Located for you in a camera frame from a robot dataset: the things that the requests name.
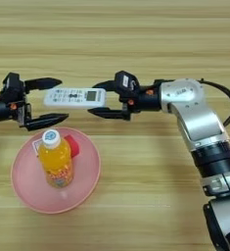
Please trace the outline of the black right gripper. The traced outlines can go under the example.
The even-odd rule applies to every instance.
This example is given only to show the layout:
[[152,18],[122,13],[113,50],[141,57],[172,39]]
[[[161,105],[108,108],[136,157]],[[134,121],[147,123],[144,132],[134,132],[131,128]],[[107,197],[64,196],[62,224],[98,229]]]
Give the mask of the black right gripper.
[[[89,109],[88,112],[104,119],[116,119],[129,121],[132,114],[142,111],[160,111],[160,87],[161,82],[155,81],[152,85],[136,84],[134,89],[125,88],[119,94],[122,110],[112,110],[107,107]],[[94,88],[102,88],[106,91],[115,91],[115,82],[107,80],[94,85]]]

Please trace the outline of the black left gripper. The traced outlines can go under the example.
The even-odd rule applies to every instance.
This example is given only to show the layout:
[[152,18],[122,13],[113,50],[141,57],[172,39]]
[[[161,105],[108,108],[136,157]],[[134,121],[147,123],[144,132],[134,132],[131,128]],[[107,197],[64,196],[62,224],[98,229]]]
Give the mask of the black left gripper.
[[[50,89],[61,83],[61,80],[52,77],[29,79],[24,82],[25,92]],[[68,114],[47,114],[32,120],[31,105],[27,102],[26,94],[12,101],[5,101],[0,97],[0,122],[13,120],[19,127],[25,127],[28,131],[54,126],[68,117]]]

